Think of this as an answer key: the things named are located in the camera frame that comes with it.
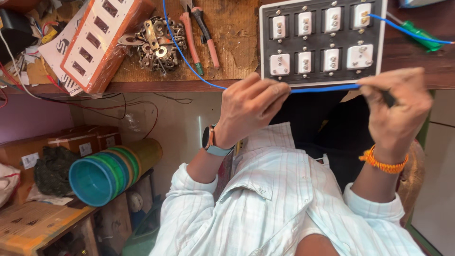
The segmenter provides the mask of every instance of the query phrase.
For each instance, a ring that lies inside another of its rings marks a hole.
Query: white striped shirt
[[[172,177],[152,256],[292,256],[310,226],[342,256],[424,255],[399,225],[398,194],[375,203],[354,194],[351,183],[342,196],[332,171],[295,148],[289,123],[244,140],[236,174],[216,204],[218,177],[195,182],[186,166]]]

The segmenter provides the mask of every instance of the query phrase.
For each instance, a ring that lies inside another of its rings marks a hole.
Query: green screwdriver
[[[396,23],[398,23],[400,27],[402,27],[403,29],[406,29],[407,31],[409,31],[411,33],[414,33],[416,35],[419,35],[419,36],[422,36],[425,38],[438,40],[436,37],[432,36],[430,33],[426,32],[425,30],[414,27],[414,24],[412,22],[410,22],[409,20],[406,20],[403,22],[403,21],[399,20],[397,17],[393,16],[389,12],[387,12],[387,16],[390,17],[391,19],[393,19]],[[428,48],[428,51],[437,51],[442,47],[442,44],[440,44],[440,43],[426,41],[426,40],[415,38],[415,37],[413,37],[413,39],[416,40],[417,42],[419,42],[421,45]]]

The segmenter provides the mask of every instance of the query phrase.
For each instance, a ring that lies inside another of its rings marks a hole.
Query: pliers
[[[194,18],[197,21],[197,24],[201,28],[202,34],[207,41],[207,45],[210,51],[210,56],[212,57],[213,61],[213,66],[215,68],[220,67],[220,63],[218,61],[218,56],[217,52],[215,50],[215,44],[213,43],[212,36],[210,35],[210,32],[208,31],[207,25],[205,25],[204,22],[204,11],[202,10],[201,7],[195,7],[194,6],[194,1],[193,0],[180,0],[180,4],[183,6],[183,9],[185,12],[180,16],[180,20],[183,22],[185,25],[185,32],[187,35],[187,40],[188,40],[188,47],[190,48],[191,56],[193,58],[193,61],[196,65],[197,72],[200,76],[204,74],[204,70],[202,68],[202,64],[199,60],[199,57],[197,56],[196,52],[196,46],[194,45],[194,38],[193,38],[193,32],[192,32],[192,27],[191,27],[191,19],[190,19],[190,12],[193,13]]]

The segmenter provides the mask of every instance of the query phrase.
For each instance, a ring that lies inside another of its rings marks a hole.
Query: black pants
[[[327,154],[342,191],[359,175],[359,156],[374,144],[363,96],[340,103],[347,91],[291,94],[270,124],[291,122],[296,148],[314,158]]]

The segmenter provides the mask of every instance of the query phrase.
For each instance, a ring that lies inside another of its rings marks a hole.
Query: shirt button
[[[348,251],[351,251],[351,248],[349,247],[348,244],[343,243],[343,245],[344,245],[344,247],[346,247],[346,249],[347,249]]]

